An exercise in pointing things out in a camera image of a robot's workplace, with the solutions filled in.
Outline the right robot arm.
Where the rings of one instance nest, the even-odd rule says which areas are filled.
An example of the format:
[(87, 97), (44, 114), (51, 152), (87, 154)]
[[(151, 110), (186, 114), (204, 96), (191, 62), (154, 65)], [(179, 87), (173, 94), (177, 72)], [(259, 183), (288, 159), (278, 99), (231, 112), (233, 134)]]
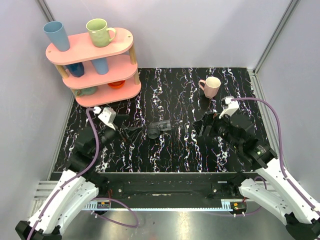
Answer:
[(286, 169), (281, 169), (276, 152), (256, 137), (254, 124), (241, 114), (220, 118), (217, 113), (205, 113), (193, 122), (198, 136), (220, 137), (230, 144), (249, 167), (263, 177), (278, 193), (260, 187), (243, 173), (238, 173), (227, 185), (232, 198), (251, 199), (277, 217), (295, 240), (320, 238), (320, 204), (307, 194)]

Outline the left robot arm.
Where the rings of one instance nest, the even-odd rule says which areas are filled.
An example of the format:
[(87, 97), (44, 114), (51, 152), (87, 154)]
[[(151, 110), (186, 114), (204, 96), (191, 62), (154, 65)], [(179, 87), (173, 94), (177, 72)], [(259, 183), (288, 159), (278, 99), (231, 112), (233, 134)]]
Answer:
[(95, 171), (101, 148), (114, 140), (134, 142), (143, 127), (127, 127), (128, 115), (112, 109), (98, 114), (104, 123), (97, 130), (90, 112), (86, 110), (89, 126), (82, 128), (74, 142), (68, 167), (37, 212), (29, 220), (21, 220), (15, 231), (22, 240), (60, 240), (67, 227), (94, 198), (108, 194), (108, 178)]

